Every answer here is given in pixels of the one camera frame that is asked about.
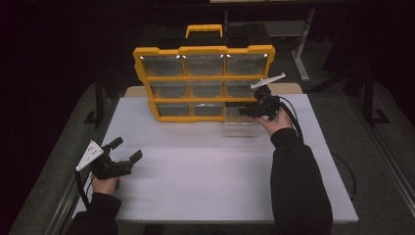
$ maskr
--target white table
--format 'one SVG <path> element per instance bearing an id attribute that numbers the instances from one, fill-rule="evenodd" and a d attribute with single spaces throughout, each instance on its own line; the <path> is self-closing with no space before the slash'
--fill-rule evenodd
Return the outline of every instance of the white table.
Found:
<path id="1" fill-rule="evenodd" d="M 296 108 L 304 142 L 315 155 L 335 223 L 357 221 L 306 95 L 287 94 Z M 274 147 L 265 130 L 258 137 L 224 137 L 222 122 L 157 122 L 147 98 L 121 98 L 103 145 L 118 136 L 111 152 L 126 160 L 138 149 L 143 158 L 122 177 L 117 216 L 137 222 L 273 223 L 269 177 Z M 75 212 L 84 211 L 79 201 Z"/>

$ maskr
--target yellow storage organizer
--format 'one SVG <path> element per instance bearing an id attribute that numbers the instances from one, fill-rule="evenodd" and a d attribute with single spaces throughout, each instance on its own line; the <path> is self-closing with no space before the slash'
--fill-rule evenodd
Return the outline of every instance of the yellow storage organizer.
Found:
<path id="1" fill-rule="evenodd" d="M 174 122 L 238 116 L 233 107 L 254 101 L 251 84 L 267 78 L 274 55 L 261 23 L 151 26 L 133 52 L 151 112 Z"/>

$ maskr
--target person's left hand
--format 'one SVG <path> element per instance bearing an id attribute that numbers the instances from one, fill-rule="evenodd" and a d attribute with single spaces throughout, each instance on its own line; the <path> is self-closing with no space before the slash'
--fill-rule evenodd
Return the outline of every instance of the person's left hand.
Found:
<path id="1" fill-rule="evenodd" d="M 102 193 L 113 196 L 115 193 L 116 185 L 120 182 L 120 178 L 110 179 L 98 179 L 97 177 L 92 178 L 92 188 L 94 193 Z"/>

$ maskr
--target hand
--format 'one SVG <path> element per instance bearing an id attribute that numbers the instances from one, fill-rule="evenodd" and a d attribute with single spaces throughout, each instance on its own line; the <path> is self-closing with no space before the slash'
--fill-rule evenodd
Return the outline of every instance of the hand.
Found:
<path id="1" fill-rule="evenodd" d="M 274 120 L 268 120 L 263 117 L 254 117 L 254 120 L 265 128 L 269 136 L 282 128 L 293 128 L 293 122 L 283 108 L 278 110 Z"/>
<path id="2" fill-rule="evenodd" d="M 94 193 L 102 193 L 113 196 L 115 193 L 115 187 L 119 182 L 119 177 L 102 180 L 97 177 L 93 177 L 92 188 L 94 189 Z"/>

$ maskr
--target dark background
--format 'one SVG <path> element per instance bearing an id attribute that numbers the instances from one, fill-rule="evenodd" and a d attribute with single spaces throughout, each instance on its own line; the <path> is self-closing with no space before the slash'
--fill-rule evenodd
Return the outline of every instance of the dark background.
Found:
<path id="1" fill-rule="evenodd" d="M 145 25 L 223 23 L 221 8 L 152 8 L 163 1 L 84 2 L 6 0 L 0 7 L 1 234 L 8 233 L 70 113 L 95 77 L 102 78 L 110 97 L 140 84 L 132 51 Z M 320 5 L 308 39 L 335 41 L 325 70 L 369 65 L 415 123 L 415 21 L 410 2 L 352 2 Z M 227 10 L 229 21 L 273 21 L 297 20 L 307 7 Z"/>

